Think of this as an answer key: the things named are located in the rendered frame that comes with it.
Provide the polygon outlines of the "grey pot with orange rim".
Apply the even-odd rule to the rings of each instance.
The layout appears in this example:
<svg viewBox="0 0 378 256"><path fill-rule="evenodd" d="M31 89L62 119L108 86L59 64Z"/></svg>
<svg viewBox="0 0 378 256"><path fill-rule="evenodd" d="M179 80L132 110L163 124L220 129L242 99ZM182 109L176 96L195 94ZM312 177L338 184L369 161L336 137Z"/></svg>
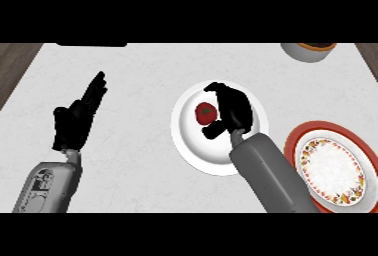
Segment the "grey pot with orange rim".
<svg viewBox="0 0 378 256"><path fill-rule="evenodd" d="M307 43L282 43L281 47L288 56L306 63L316 63L322 61L337 44L330 43L325 47L309 45Z"/></svg>

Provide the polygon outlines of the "orange round placemat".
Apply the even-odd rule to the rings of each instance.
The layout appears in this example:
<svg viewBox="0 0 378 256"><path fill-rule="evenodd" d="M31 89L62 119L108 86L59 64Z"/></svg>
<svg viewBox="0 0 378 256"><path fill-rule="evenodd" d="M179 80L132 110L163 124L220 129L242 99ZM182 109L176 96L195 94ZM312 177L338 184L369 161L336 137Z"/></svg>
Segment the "orange round placemat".
<svg viewBox="0 0 378 256"><path fill-rule="evenodd" d="M296 150L299 140L307 132L315 130L330 130L344 135L358 144L362 151L368 155L368 158L372 162L372 165L375 167L375 173L377 173L377 204L375 204L375 207L372 208L372 211L368 213L378 213L378 155L375 154L374 150L371 149L365 141L361 139L361 137L349 129L346 129L343 126L327 121L309 121L302 125L299 125L294 128L293 132L290 133L287 142L285 142L284 155L287 157L287 160L290 161L293 167L296 168L294 150ZM310 197L319 211L322 213L334 213L315 201L315 198L312 195Z"/></svg>

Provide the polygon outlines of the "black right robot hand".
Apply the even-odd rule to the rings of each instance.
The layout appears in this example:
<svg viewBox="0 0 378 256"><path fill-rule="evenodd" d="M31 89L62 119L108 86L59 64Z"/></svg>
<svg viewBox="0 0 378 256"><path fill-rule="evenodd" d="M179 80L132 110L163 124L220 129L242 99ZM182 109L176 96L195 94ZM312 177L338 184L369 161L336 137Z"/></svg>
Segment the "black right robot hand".
<svg viewBox="0 0 378 256"><path fill-rule="evenodd" d="M251 131L253 127L253 108L247 94L229 87L225 83L213 82L206 88L206 92L214 92L217 96L220 119L203 128L207 139L216 139L228 131Z"/></svg>

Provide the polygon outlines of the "white plate with floral rim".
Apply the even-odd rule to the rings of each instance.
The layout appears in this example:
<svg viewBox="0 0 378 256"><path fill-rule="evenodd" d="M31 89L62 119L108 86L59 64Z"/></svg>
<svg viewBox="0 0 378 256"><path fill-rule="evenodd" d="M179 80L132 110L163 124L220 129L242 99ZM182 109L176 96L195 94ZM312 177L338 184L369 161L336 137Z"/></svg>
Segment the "white plate with floral rim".
<svg viewBox="0 0 378 256"><path fill-rule="evenodd" d="M307 132L294 150L296 168L315 201L334 213L371 212L377 173L358 144L330 130Z"/></svg>

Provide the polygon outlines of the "plain white plate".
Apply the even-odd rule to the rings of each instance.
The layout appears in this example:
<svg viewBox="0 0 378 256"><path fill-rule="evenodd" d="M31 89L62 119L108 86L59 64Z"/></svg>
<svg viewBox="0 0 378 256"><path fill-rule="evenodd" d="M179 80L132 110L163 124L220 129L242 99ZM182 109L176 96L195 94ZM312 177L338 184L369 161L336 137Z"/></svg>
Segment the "plain white plate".
<svg viewBox="0 0 378 256"><path fill-rule="evenodd" d="M219 107L216 93L204 91L210 83L207 80L192 85L178 99L172 112L172 137L176 149L194 168L210 175L231 176L238 170L229 158L229 132L209 140L203 134L204 126L197 121L195 109L203 102Z"/></svg>

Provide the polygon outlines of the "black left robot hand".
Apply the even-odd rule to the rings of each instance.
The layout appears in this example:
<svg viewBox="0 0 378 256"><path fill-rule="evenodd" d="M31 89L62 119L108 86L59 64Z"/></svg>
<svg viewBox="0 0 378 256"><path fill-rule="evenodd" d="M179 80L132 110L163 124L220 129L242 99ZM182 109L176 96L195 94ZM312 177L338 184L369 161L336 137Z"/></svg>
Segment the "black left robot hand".
<svg viewBox="0 0 378 256"><path fill-rule="evenodd" d="M108 91L105 85L105 73L99 72L87 86L83 98L77 99L68 108L55 108L56 134L52 146L53 150L82 150L87 141L102 98Z"/></svg>

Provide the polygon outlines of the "red tomato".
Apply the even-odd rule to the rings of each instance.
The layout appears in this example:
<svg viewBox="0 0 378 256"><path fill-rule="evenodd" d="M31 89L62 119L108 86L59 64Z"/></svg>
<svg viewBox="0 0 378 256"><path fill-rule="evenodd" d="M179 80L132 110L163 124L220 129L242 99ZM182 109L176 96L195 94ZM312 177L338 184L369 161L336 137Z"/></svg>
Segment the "red tomato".
<svg viewBox="0 0 378 256"><path fill-rule="evenodd" d="M207 103L201 102L195 108L197 122L201 125L209 125L217 120L217 109Z"/></svg>

